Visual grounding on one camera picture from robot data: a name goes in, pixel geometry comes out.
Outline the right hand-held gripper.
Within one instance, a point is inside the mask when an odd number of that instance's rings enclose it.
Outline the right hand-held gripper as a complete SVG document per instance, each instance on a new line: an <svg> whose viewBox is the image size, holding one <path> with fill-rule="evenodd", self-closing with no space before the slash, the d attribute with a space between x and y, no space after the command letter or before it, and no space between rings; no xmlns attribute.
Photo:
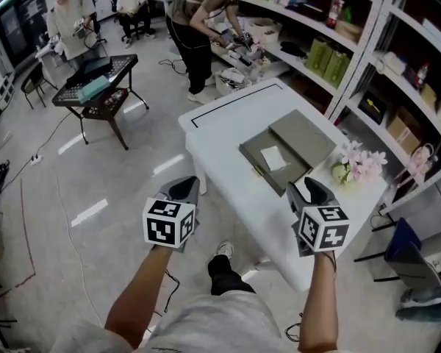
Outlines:
<svg viewBox="0 0 441 353"><path fill-rule="evenodd" d="M300 215L292 225L299 256L307 257L342 247L350 226L345 211L335 205L335 195L316 179L306 176L304 184L310 194L310 203L321 207L306 207L306 200L295 184L287 183L290 208L295 215Z"/></svg>

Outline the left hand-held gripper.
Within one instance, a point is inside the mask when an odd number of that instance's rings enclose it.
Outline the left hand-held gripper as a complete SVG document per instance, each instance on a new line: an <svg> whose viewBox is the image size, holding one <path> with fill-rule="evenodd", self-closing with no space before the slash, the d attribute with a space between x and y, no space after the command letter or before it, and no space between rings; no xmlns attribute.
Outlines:
<svg viewBox="0 0 441 353"><path fill-rule="evenodd" d="M143 233L146 243L183 252L188 239L198 229L198 195L200 180L187 176L181 183L181 200L171 197L174 181L165 183L158 193L147 199L143 208Z"/></svg>

